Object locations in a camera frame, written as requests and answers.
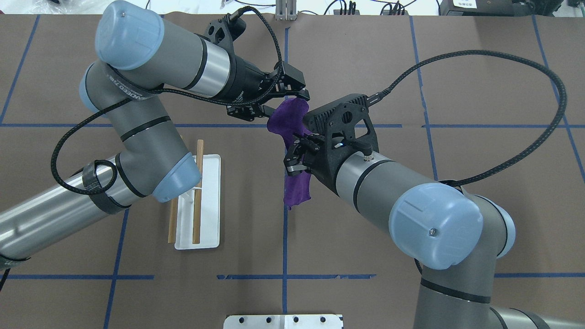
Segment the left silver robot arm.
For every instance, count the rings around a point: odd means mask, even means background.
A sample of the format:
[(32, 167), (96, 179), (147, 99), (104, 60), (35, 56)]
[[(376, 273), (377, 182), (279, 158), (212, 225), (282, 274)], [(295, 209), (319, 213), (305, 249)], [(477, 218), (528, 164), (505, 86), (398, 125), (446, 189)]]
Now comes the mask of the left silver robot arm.
[[(234, 52), (246, 29), (245, 6), (213, 20), (203, 35), (192, 33), (127, 1), (105, 8), (96, 30), (97, 60), (80, 82), (82, 102), (94, 114), (68, 131), (51, 156), (57, 185), (2, 212), (1, 268), (124, 211), (140, 198), (167, 202), (201, 180), (196, 161), (160, 101), (163, 92), (226, 106), (245, 120), (268, 117), (273, 98), (309, 100), (303, 73), (282, 59), (264, 72)], [(83, 125), (106, 116), (124, 145), (111, 159), (98, 159), (62, 179), (60, 148)]]

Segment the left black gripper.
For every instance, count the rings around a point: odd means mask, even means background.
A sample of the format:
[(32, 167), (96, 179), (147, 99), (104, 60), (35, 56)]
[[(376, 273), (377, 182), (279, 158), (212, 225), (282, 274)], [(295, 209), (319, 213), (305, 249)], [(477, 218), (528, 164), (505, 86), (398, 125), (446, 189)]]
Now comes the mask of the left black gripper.
[(231, 71), (228, 82), (219, 92), (219, 100), (228, 104), (249, 103), (269, 92), (257, 104), (251, 106), (226, 106), (226, 114), (243, 121), (252, 122), (256, 118), (270, 118), (275, 108), (264, 104), (273, 98), (296, 97), (310, 100), (305, 89), (304, 75), (299, 69), (286, 62), (276, 63), (272, 72), (263, 72), (254, 64), (236, 55), (229, 56)]

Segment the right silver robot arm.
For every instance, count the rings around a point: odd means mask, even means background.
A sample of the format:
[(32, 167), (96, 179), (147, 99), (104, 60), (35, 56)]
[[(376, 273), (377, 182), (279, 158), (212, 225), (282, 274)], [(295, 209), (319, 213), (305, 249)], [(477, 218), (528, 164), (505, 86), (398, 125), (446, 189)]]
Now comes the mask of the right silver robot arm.
[(289, 175), (314, 175), (420, 263), (415, 329), (584, 327), (491, 305), (496, 262), (513, 246), (516, 228), (508, 212), (488, 198), (387, 158), (369, 135), (293, 133), (285, 146)]

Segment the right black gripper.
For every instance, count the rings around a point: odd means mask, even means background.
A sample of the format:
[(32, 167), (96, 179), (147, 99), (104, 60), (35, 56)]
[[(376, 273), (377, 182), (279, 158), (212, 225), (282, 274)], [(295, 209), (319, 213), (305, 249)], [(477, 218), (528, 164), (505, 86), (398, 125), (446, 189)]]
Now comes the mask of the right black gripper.
[(338, 173), (345, 160), (354, 153), (355, 149), (343, 137), (331, 138), (312, 133), (297, 135), (288, 147), (283, 162), (288, 177), (309, 173), (338, 195)]

